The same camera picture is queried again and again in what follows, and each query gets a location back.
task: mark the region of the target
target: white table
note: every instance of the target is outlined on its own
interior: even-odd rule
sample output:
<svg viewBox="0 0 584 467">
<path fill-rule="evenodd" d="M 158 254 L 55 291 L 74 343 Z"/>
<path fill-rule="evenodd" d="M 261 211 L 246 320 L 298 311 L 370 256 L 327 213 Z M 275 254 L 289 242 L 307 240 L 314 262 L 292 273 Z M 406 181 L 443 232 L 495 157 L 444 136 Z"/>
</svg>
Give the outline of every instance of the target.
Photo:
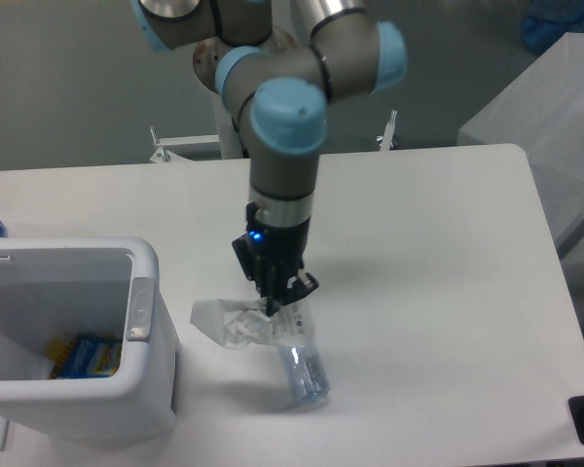
<svg viewBox="0 0 584 467">
<path fill-rule="evenodd" d="M 12 425 L 0 466 L 467 466 L 584 456 L 584 343 L 515 146 L 324 157 L 305 259 L 333 387 L 287 412 L 274 349 L 224 350 L 196 299 L 255 297 L 230 242 L 248 161 L 0 172 L 12 236 L 136 235 L 184 344 L 178 424 L 82 446 Z"/>
</svg>

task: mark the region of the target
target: light blue joint cap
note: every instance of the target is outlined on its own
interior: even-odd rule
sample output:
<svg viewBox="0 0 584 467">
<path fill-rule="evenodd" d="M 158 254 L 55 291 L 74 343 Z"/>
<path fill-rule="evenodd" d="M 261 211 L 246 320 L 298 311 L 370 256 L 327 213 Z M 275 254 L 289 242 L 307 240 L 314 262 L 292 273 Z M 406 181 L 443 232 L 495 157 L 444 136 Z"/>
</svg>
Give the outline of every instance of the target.
<svg viewBox="0 0 584 467">
<path fill-rule="evenodd" d="M 136 19 L 138 19 L 140 30 L 143 31 L 149 47 L 151 47 L 154 52 L 170 51 L 171 49 L 164 44 L 161 38 L 158 37 L 158 34 L 156 34 L 156 31 L 154 31 L 152 26 L 149 25 L 149 22 L 147 22 L 147 18 L 141 10 L 138 0 L 131 0 L 130 3 L 132 4 L 132 9 L 134 10 Z"/>
<path fill-rule="evenodd" d="M 290 156 L 317 151 L 327 135 L 327 99 L 298 78 L 274 78 L 255 92 L 251 107 L 255 134 L 271 149 Z"/>
<path fill-rule="evenodd" d="M 227 54 L 218 63 L 218 66 L 216 67 L 216 75 L 214 76 L 214 86 L 216 86 L 216 90 L 218 90 L 218 93 L 221 95 L 221 97 L 223 97 L 225 82 L 227 81 L 229 74 L 232 72 L 232 69 L 243 58 L 253 54 L 265 55 L 266 52 L 258 49 L 257 47 L 236 47 L 235 49 L 231 49 L 229 52 L 227 52 Z"/>
<path fill-rule="evenodd" d="M 402 34 L 393 23 L 377 24 L 379 39 L 379 69 L 372 92 L 384 90 L 398 83 L 407 72 L 407 48 Z"/>
</svg>

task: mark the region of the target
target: bin handle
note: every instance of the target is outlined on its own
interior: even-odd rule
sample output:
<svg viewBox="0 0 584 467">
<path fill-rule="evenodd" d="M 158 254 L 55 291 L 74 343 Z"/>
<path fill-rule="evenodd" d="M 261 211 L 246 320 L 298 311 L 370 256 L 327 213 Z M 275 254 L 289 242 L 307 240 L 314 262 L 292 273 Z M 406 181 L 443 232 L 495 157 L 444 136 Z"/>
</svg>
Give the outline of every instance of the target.
<svg viewBox="0 0 584 467">
<path fill-rule="evenodd" d="M 127 341 L 148 342 L 152 329 L 156 281 L 149 277 L 132 280 L 128 306 Z"/>
</svg>

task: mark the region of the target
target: gray floor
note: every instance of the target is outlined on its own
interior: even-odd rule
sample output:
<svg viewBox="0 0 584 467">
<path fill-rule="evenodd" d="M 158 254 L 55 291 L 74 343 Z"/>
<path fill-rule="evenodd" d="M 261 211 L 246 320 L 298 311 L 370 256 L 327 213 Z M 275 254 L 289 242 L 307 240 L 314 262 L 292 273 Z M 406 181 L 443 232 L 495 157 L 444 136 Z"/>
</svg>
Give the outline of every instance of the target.
<svg viewBox="0 0 584 467">
<path fill-rule="evenodd" d="M 296 29 L 290 2 L 275 21 Z M 404 82 L 330 112 L 326 152 L 364 150 L 392 108 L 404 148 L 449 146 L 457 130 L 535 57 L 522 46 L 526 0 L 374 0 L 410 53 Z M 0 3 L 0 170 L 146 162 L 160 137 L 214 133 L 192 48 L 150 52 L 128 0 Z"/>
</svg>

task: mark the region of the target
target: white trash bin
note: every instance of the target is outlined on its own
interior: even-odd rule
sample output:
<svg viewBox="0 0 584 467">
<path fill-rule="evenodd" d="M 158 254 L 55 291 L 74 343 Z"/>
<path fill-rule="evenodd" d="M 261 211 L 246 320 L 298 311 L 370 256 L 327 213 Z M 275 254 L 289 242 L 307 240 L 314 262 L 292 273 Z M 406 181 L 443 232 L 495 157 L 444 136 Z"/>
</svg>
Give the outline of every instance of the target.
<svg viewBox="0 0 584 467">
<path fill-rule="evenodd" d="M 48 379 L 56 339 L 123 340 L 110 377 Z M 179 340 L 144 240 L 0 239 L 0 415 L 67 439 L 173 428 Z"/>
</svg>

